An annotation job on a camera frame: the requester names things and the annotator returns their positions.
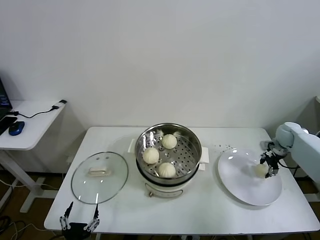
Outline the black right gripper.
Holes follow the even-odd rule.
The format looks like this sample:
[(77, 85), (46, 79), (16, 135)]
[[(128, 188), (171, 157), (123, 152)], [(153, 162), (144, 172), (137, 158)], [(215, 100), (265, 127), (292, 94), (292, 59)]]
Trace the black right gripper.
[(278, 161), (279, 156), (276, 155), (272, 150), (266, 150), (263, 154), (261, 154), (259, 163), (264, 164), (267, 162), (267, 165), (269, 166), (265, 178), (270, 178), (278, 174)]

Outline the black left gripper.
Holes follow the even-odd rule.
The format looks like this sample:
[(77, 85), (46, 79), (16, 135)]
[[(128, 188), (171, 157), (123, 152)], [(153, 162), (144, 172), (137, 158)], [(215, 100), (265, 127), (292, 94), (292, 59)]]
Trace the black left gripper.
[(69, 223), (69, 215), (73, 207), (73, 201), (69, 207), (65, 210), (64, 215), (59, 218), (62, 235), (66, 240), (88, 240), (91, 237), (91, 233), (87, 230), (95, 230), (100, 224), (98, 204), (95, 206), (93, 219), (88, 223), (71, 222)]

